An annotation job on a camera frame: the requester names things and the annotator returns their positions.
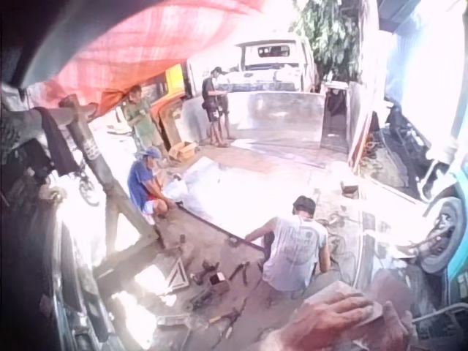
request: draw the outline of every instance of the red tarp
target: red tarp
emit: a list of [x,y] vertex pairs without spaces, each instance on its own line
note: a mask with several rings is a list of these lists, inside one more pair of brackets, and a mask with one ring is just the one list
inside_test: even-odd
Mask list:
[[35,105],[69,94],[102,115],[138,83],[229,37],[267,0],[166,0],[118,24],[79,52],[57,77],[32,87]]

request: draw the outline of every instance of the metal sheet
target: metal sheet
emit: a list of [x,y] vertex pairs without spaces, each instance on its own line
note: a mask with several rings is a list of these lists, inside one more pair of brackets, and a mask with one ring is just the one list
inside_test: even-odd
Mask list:
[[[239,238],[274,216],[291,213],[298,196],[318,201],[320,195],[309,182],[285,184],[262,173],[226,167],[207,157],[192,165],[183,178],[187,191],[176,197],[183,201],[185,209]],[[169,188],[166,195],[171,197]]]
[[[278,91],[231,93],[229,119],[238,140],[275,146],[320,147],[325,95]],[[208,118],[201,97],[186,101],[178,120],[183,140],[206,138]]]

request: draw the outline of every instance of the white t-shirt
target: white t-shirt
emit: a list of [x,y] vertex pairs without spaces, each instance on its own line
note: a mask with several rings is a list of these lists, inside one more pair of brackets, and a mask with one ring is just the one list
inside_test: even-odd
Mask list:
[[276,218],[274,235],[270,259],[263,266],[263,280],[278,291],[307,287],[328,231],[313,219],[289,215]]
[[220,85],[230,84],[229,78],[225,75],[219,75],[218,78],[214,79],[214,86],[217,88]]

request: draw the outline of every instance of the tree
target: tree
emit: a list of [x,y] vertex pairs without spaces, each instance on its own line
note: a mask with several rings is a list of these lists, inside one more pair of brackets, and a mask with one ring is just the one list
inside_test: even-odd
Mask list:
[[320,79],[333,72],[334,80],[358,80],[360,0],[308,0],[290,31],[309,38]]

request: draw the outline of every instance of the wheel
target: wheel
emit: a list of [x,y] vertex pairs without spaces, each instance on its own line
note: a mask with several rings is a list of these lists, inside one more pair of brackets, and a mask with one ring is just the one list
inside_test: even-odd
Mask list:
[[446,268],[465,231],[463,204],[457,197],[444,197],[431,204],[428,218],[435,218],[434,228],[420,246],[421,268],[429,274],[440,274]]
[[78,189],[80,190],[81,197],[88,205],[92,207],[99,206],[99,198],[96,188],[94,188],[94,185],[90,181],[81,179]]

